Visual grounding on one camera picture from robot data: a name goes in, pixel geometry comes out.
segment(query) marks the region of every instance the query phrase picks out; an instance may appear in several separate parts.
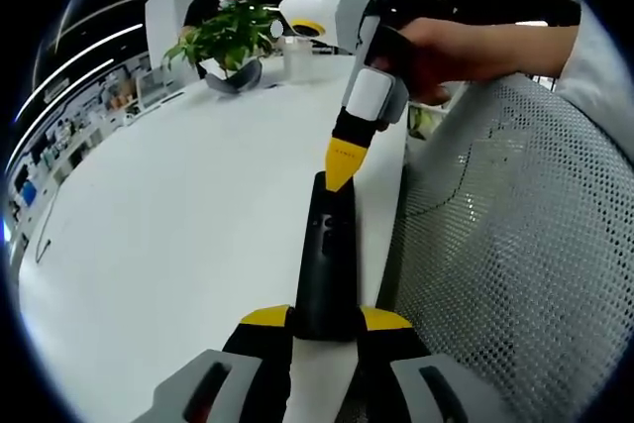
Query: green leaves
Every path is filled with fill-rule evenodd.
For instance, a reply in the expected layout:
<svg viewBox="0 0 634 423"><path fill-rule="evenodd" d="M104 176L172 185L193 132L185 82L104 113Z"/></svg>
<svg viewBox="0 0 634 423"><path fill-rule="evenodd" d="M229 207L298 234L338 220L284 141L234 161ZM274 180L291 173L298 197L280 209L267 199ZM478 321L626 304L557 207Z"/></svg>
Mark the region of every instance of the green leaves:
<svg viewBox="0 0 634 423"><path fill-rule="evenodd" d="M248 56L271 53L273 20L273 14L258 2L234 2L200 27L181 35L165 57L171 62L181 54L191 64L215 58L225 70L236 71Z"/></svg>

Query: white robot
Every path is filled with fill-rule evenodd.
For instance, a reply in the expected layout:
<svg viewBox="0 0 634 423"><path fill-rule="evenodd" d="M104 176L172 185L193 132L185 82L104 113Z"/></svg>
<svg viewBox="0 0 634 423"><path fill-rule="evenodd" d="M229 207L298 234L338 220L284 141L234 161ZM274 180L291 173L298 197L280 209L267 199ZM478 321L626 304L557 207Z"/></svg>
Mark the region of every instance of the white robot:
<svg viewBox="0 0 634 423"><path fill-rule="evenodd" d="M326 154L326 188L338 191L359 170L379 122L396 123L409 92L402 75L371 66L386 55L406 71L413 47L379 24L383 0L282 0L279 10L295 33L356 56L342 112Z"/></svg>

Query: black handle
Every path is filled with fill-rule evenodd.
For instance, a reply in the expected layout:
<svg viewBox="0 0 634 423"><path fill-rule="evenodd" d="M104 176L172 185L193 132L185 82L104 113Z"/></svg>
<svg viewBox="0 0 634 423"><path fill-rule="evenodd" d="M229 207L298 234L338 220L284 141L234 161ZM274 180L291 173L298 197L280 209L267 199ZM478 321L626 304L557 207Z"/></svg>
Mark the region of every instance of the black handle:
<svg viewBox="0 0 634 423"><path fill-rule="evenodd" d="M315 175L292 313L295 337L314 341L355 339L357 227L355 187L326 190L325 172Z"/></svg>
<svg viewBox="0 0 634 423"><path fill-rule="evenodd" d="M379 57L385 58L389 63L389 72L400 77L410 88L412 85L410 76L415 56L416 46L414 44L391 27L379 25L368 49L366 64L371 64Z"/></svg>

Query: white desk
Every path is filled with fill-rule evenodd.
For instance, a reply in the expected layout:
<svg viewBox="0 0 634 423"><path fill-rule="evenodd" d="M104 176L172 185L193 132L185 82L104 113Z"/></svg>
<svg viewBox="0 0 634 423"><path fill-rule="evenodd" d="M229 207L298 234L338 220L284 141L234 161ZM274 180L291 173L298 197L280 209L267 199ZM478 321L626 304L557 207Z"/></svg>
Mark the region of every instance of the white desk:
<svg viewBox="0 0 634 423"><path fill-rule="evenodd" d="M20 300L35 348L82 420L129 421L158 383L239 320L294 302L313 176L340 108L350 56L329 79L217 99L203 82L93 151L59 190ZM263 84L281 58L265 63ZM378 294L406 137L376 135L356 176L363 303ZM41 231L42 223L34 233ZM295 341L285 421L333 421L352 345Z"/></svg>

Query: human hand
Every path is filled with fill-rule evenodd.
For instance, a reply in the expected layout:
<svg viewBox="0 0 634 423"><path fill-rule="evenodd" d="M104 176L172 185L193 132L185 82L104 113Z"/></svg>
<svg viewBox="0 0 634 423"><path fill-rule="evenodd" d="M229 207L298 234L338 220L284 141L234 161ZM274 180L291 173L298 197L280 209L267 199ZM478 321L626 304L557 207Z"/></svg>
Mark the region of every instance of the human hand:
<svg viewBox="0 0 634 423"><path fill-rule="evenodd" d="M182 29L180 29L180 33L178 34L178 39L179 40L184 39L188 33L193 32L194 30L195 30L194 27L191 27L190 25L184 25Z"/></svg>
<svg viewBox="0 0 634 423"><path fill-rule="evenodd" d="M450 99L441 86L445 81L492 79L511 72L512 55L492 48L487 29L427 18L416 19L403 28L401 35L416 47L408 84L412 98L425 104L442 104ZM390 70L385 58L378 58L374 65Z"/></svg>

